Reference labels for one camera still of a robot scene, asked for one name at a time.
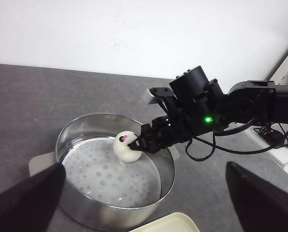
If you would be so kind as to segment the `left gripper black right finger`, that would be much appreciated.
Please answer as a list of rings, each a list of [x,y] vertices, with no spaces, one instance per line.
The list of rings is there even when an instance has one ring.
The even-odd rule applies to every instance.
[[[235,162],[226,165],[226,181],[245,232],[288,232],[288,193]]]

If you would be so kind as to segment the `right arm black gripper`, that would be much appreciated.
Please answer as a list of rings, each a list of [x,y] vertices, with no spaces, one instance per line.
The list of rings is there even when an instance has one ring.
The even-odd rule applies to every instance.
[[[166,113],[141,126],[140,135],[128,147],[134,151],[157,153],[165,147],[184,143],[217,129],[224,116],[224,103],[217,79],[208,80],[201,66],[189,69],[169,83],[164,102],[157,103]]]

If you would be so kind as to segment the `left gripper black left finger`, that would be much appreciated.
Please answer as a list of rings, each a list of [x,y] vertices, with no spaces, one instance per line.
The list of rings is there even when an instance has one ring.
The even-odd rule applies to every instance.
[[[66,178],[62,164],[0,193],[0,232],[45,232],[58,206]]]

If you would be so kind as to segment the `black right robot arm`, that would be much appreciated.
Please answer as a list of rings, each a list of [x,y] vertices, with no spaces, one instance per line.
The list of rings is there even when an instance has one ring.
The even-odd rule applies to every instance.
[[[148,103],[165,112],[141,126],[132,150],[156,153],[178,143],[192,143],[211,132],[229,136],[251,126],[288,124],[288,86],[273,81],[244,81],[223,93],[197,66],[177,76],[169,87],[148,89]]]

